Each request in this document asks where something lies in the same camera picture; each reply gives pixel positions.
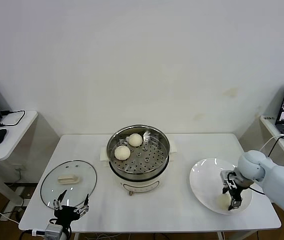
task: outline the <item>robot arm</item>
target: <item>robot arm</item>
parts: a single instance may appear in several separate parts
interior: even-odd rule
[[[223,193],[229,191],[232,202],[229,210],[241,205],[242,190],[256,183],[264,194],[284,210],[284,166],[278,166],[269,157],[255,150],[245,152],[233,170],[224,170],[220,174],[223,181]]]

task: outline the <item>white table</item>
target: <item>white table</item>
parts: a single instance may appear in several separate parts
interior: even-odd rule
[[[2,123],[4,124],[15,124],[20,117],[22,116],[22,112],[11,113],[7,116],[4,116],[2,119]],[[28,128],[34,122],[37,117],[37,112],[28,110],[25,113],[23,119],[16,126],[3,126],[0,129],[7,129],[7,133],[2,143],[0,143],[0,161],[7,159],[19,141],[22,139]],[[4,184],[2,178],[0,177],[0,193],[2,193],[5,197],[10,200],[10,203],[7,205],[5,212],[11,212],[15,206],[21,206],[23,203],[23,199],[20,197],[20,194],[23,192],[23,187],[18,187],[14,192],[7,185]],[[27,206],[28,200],[24,202],[24,206]]]
[[[207,209],[189,185],[192,166],[205,158],[220,158],[234,165],[243,150],[233,134],[168,134],[177,153],[170,162],[162,185],[147,193],[129,196],[118,186],[109,167],[99,161],[100,149],[110,135],[64,135],[49,161],[19,225],[21,230],[45,230],[53,210],[41,200],[40,189],[46,175],[56,166],[71,160],[92,164],[97,184],[90,196],[90,209],[72,222],[73,232],[178,233],[244,231],[234,239],[256,230],[281,226],[269,199],[253,193],[251,205],[237,215],[221,215]]]
[[[277,136],[280,133],[280,131],[276,128],[275,126],[275,120],[276,118],[273,117],[273,116],[265,116],[265,115],[262,115],[260,117],[260,121],[261,123],[263,123],[263,125],[266,127],[266,129],[270,132],[270,134],[273,136]],[[282,148],[282,150],[284,151],[284,139],[280,139],[278,141],[278,145]]]

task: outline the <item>glass lid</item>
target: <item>glass lid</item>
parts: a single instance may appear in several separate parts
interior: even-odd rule
[[[46,176],[41,187],[41,198],[46,206],[53,209],[54,199],[67,190],[62,205],[76,207],[84,202],[87,194],[92,194],[96,180],[96,171],[88,162],[67,161]]]

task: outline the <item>stainless steel pot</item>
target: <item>stainless steel pot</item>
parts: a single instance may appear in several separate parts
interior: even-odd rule
[[[143,137],[140,146],[130,146],[128,137],[139,134]],[[127,146],[131,155],[127,160],[118,160],[114,156],[115,149]],[[170,144],[160,130],[146,125],[132,125],[116,132],[108,141],[107,156],[113,172],[131,182],[149,181],[159,176],[167,167]]]

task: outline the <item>steamed bun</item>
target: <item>steamed bun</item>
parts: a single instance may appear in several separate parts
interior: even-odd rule
[[[130,157],[131,151],[126,146],[118,146],[115,149],[114,154],[115,154],[116,159],[118,159],[118,160],[126,160],[126,159],[128,159]]]
[[[231,205],[231,201],[232,198],[228,193],[221,194],[216,198],[217,205],[223,210],[228,210],[228,207]]]
[[[137,133],[133,133],[128,137],[128,143],[133,147],[138,147],[143,143],[143,138]]]

